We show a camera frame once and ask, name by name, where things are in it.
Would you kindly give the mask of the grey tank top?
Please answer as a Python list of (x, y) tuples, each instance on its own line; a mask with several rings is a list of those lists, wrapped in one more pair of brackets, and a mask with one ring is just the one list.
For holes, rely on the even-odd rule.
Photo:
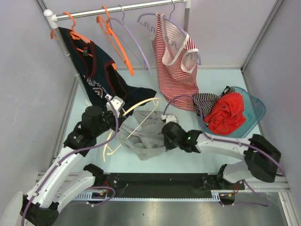
[(135, 153), (141, 161), (159, 156), (166, 151), (162, 128), (166, 121), (162, 111), (135, 111), (133, 116), (139, 127), (122, 124), (117, 137), (122, 146)]

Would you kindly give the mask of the cream plastic hanger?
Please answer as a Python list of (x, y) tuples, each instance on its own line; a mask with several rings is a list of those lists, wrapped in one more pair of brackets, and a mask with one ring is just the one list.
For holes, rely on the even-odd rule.
[[(128, 110), (124, 110), (122, 109), (122, 114), (121, 116), (127, 116), (131, 111), (133, 111), (134, 109), (136, 109), (137, 107), (142, 106), (143, 104), (147, 104), (148, 102), (152, 102), (154, 105), (153, 110), (145, 117), (145, 119), (127, 136), (127, 139), (142, 125), (143, 122), (145, 122), (145, 120), (153, 113), (155, 112), (155, 110), (157, 109), (157, 107), (159, 106), (159, 101), (161, 101), (160, 98), (158, 97), (153, 97), (153, 98), (148, 98), (145, 99), (135, 105), (133, 105), (132, 107), (130, 107)], [(122, 146), (122, 144), (120, 144), (119, 146), (117, 146), (114, 150), (112, 150), (108, 144), (104, 145), (103, 148), (103, 162), (106, 162), (106, 156), (111, 156), (113, 155), (118, 149), (120, 149)]]

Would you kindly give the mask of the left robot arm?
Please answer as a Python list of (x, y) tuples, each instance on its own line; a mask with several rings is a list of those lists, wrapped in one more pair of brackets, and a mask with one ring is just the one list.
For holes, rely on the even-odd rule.
[(88, 189), (105, 190), (112, 199), (116, 191), (105, 186), (103, 170), (94, 164), (88, 164), (71, 182), (64, 185), (72, 168), (82, 161), (92, 149), (102, 147), (112, 141), (112, 136), (97, 144), (97, 138), (111, 130), (117, 134), (127, 113), (120, 107), (108, 103), (105, 108), (89, 106), (82, 114), (73, 131), (67, 136), (63, 147), (39, 182), (23, 195), (20, 215), (21, 225), (28, 221), (34, 226), (51, 226), (60, 212), (81, 192)]

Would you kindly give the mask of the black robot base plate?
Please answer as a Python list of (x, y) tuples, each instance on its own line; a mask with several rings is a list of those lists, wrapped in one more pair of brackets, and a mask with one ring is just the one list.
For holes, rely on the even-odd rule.
[(196, 197), (218, 190), (235, 193), (245, 187), (239, 182), (230, 183), (220, 176), (207, 173), (111, 173), (104, 174), (100, 186), (108, 185), (115, 192), (104, 192), (111, 197), (121, 194), (154, 195), (163, 197)]

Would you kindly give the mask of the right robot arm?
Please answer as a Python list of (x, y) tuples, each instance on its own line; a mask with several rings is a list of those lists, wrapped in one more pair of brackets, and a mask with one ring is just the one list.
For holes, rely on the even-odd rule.
[(175, 122), (168, 122), (161, 132), (167, 150), (180, 148), (187, 153), (214, 153), (238, 159), (237, 163), (220, 167), (216, 181), (222, 189), (250, 178), (266, 183), (275, 181), (281, 153), (259, 134), (237, 139), (208, 135), (200, 130), (186, 132)]

